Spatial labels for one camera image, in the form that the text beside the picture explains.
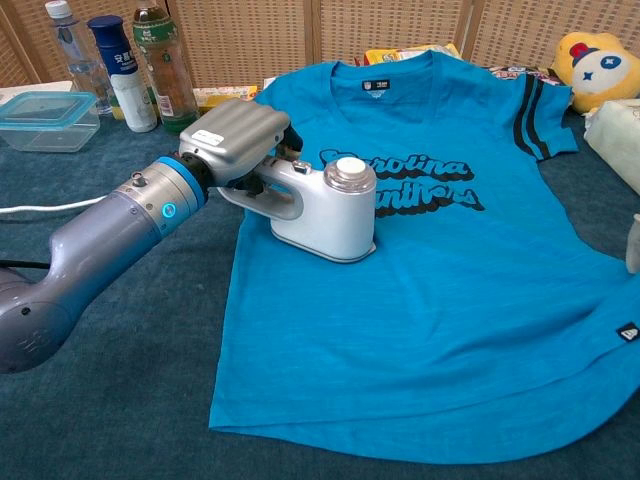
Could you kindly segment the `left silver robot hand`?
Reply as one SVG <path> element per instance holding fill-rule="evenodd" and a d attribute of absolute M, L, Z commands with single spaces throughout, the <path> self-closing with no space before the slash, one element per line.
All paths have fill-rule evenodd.
<path fill-rule="evenodd" d="M 208 111 L 179 140 L 179 162 L 204 191 L 234 184 L 279 145 L 296 153 L 303 147 L 286 113 L 237 98 Z"/>

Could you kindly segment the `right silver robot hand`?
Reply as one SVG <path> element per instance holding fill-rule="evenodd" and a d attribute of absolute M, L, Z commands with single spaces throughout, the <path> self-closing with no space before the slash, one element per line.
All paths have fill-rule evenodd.
<path fill-rule="evenodd" d="M 633 215 L 633 224 L 627 236 L 625 265 L 631 274 L 640 271 L 640 214 Z"/>

